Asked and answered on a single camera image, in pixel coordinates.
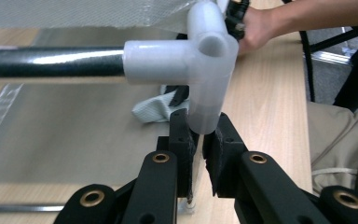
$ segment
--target white fabric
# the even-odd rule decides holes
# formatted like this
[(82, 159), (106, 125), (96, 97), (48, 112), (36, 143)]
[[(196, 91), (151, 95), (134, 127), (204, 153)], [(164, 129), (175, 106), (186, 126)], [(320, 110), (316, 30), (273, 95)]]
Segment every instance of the white fabric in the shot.
[[(0, 28), (158, 27), (186, 33), (197, 0), (0, 0)], [(222, 12), (228, 0), (217, 0)]]
[(142, 123), (170, 121), (172, 112), (188, 108), (188, 99), (178, 106), (169, 106), (176, 91), (163, 94), (165, 86), (161, 87), (161, 95), (147, 99), (135, 105), (132, 114)]
[(357, 172), (358, 172), (357, 169), (332, 167), (332, 168), (325, 168), (321, 170), (312, 171), (312, 175), (326, 175), (326, 174), (337, 174), (337, 173), (356, 175)]

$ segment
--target black metal frame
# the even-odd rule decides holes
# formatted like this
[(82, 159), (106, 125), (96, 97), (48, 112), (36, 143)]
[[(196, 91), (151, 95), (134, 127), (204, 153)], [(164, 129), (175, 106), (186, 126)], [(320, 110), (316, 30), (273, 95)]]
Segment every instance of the black metal frame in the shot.
[[(172, 113), (170, 136), (158, 139), (137, 179), (117, 191), (101, 185), (79, 190), (55, 223), (176, 223), (177, 198), (193, 197), (197, 140), (186, 109)], [(358, 192), (334, 186), (317, 198), (299, 189), (269, 155), (247, 150), (225, 114), (205, 136), (202, 153), (213, 195), (235, 198), (241, 223), (358, 223)]]
[(310, 53), (314, 53), (314, 52), (322, 50), (322, 49), (330, 48), (330, 47), (340, 44), (344, 41), (354, 39), (357, 36), (358, 36), (358, 33), (355, 30), (349, 30), (348, 32), (346, 32), (344, 34), (336, 35), (336, 36), (328, 38), (324, 41), (321, 41), (319, 43), (310, 45)]

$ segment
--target person's arm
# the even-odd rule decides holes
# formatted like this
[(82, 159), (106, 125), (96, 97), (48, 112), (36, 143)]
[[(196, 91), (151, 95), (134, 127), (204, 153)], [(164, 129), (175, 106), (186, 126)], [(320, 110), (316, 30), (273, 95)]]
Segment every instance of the person's arm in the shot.
[(249, 7), (240, 54), (259, 49), (271, 38), (300, 30), (358, 25), (358, 0), (296, 0), (272, 9)]

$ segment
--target hole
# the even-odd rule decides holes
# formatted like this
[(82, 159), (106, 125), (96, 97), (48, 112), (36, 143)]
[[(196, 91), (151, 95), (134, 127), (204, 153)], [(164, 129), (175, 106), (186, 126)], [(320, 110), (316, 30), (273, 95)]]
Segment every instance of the hole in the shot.
[(348, 195), (341, 195), (339, 197), (342, 201), (345, 201), (346, 203), (356, 203), (356, 201)]
[(155, 217), (150, 213), (143, 214), (141, 215), (141, 218), (139, 218), (139, 222), (142, 224), (151, 224), (154, 223), (154, 221)]
[(86, 196), (86, 202), (92, 202), (98, 199), (98, 197), (100, 197), (97, 193), (92, 193), (88, 196)]
[(99, 189), (90, 190), (80, 198), (80, 204), (84, 207), (92, 207), (103, 201), (104, 193)]
[(301, 224), (313, 224), (312, 219), (310, 219), (309, 217), (300, 216), (297, 218), (297, 221)]
[(251, 155), (250, 159), (251, 159), (251, 161), (253, 161), (255, 163), (260, 163), (260, 164), (266, 163), (266, 161), (267, 161), (267, 159), (264, 156), (257, 155), (257, 154)]
[(200, 41), (199, 51), (211, 57), (222, 57), (225, 55), (225, 44), (217, 36), (207, 36)]
[(336, 190), (333, 196), (342, 205), (352, 209), (358, 209), (358, 197), (355, 195), (344, 190)]
[(159, 153), (153, 157), (153, 161), (155, 162), (166, 162), (170, 159), (170, 156), (167, 154)]

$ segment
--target white plastic pipe connector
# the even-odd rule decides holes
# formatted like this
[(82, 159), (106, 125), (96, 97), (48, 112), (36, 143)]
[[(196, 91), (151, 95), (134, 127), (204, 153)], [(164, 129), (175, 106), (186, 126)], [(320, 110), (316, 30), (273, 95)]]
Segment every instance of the white plastic pipe connector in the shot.
[(187, 84), (188, 124), (199, 134), (216, 129), (238, 53), (219, 7), (199, 1), (187, 15), (188, 40), (128, 41), (123, 64), (130, 83)]

